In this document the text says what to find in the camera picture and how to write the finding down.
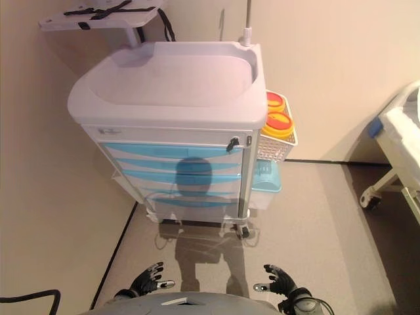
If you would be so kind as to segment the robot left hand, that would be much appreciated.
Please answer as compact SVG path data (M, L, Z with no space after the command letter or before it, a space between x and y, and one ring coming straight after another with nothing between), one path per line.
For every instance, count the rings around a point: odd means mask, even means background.
M143 296L158 289L169 289L174 287L174 280L162 279L163 270L163 262L152 264L134 279L129 289L136 296Z

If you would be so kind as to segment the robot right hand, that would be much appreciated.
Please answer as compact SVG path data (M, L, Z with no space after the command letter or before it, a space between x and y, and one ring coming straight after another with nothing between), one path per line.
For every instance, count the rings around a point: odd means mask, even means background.
M256 292L272 292L279 295L289 296L297 289L292 277L280 267L273 264L264 264L263 268L269 274L270 283L256 283L253 290Z

